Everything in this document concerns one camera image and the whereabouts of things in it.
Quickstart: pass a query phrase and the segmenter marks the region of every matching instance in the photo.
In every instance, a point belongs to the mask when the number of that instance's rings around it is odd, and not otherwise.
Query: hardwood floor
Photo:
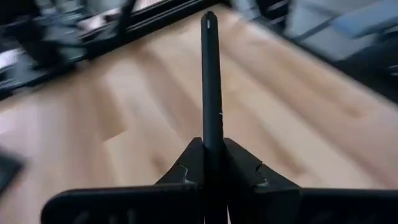
[[[215,6],[224,133],[306,187],[396,188],[398,108]],[[38,223],[66,189],[153,184],[201,136],[200,17],[0,104],[0,143],[27,166],[0,223]]]

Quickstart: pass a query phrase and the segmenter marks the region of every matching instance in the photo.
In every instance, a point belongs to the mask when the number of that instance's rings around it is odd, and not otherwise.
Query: wooden floor
[[[213,10],[226,137],[301,186],[398,187],[396,106]],[[201,136],[202,14],[0,104],[0,143],[27,160],[0,201],[0,223],[38,223],[66,189],[153,184]]]

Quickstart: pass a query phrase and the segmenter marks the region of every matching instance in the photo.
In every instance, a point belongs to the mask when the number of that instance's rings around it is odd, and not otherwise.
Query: black vertical rod
[[[217,17],[201,19],[203,145],[205,147],[205,222],[227,224],[224,196],[224,137]]]

